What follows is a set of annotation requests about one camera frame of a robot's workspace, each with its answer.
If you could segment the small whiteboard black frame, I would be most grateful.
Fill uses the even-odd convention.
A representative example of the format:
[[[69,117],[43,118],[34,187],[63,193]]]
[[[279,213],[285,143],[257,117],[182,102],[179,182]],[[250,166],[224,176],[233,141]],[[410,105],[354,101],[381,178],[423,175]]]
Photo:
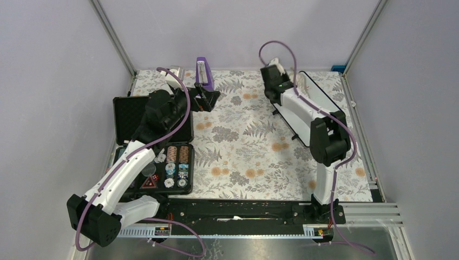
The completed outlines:
[[[335,112],[341,108],[331,99],[331,97],[322,89],[319,84],[312,78],[311,73],[304,72],[310,79],[310,100],[316,106],[326,109],[328,112]],[[273,104],[276,109],[273,114],[280,114],[289,128],[293,130],[292,139],[299,139],[306,147],[310,146],[310,122],[316,118],[322,118],[323,115],[317,113],[314,109],[310,112],[305,111],[306,103],[300,99],[295,99],[291,105]]]

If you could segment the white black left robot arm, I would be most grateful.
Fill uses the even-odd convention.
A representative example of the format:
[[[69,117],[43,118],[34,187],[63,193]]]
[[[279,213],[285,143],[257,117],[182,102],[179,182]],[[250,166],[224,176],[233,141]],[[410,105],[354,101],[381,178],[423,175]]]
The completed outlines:
[[[67,200],[78,251],[87,251],[94,245],[107,246],[122,228],[140,220],[150,218],[160,223],[167,218],[167,206],[148,195],[122,206],[118,202],[140,172],[186,124],[191,113],[211,112],[220,95],[199,83],[193,88],[180,84],[172,93],[163,89],[149,93],[124,154],[84,195],[73,194]]]

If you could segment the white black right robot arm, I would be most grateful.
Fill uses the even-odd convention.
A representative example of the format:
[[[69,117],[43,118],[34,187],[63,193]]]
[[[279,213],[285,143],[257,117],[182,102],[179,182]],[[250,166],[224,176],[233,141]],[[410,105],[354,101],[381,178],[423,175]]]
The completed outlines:
[[[316,188],[306,213],[317,223],[326,222],[338,201],[334,199],[336,167],[346,158],[351,138],[346,130],[346,115],[340,110],[323,109],[311,99],[302,96],[286,73],[278,66],[262,67],[264,93],[279,113],[293,115],[290,126],[303,123],[309,130],[309,149],[317,163]]]

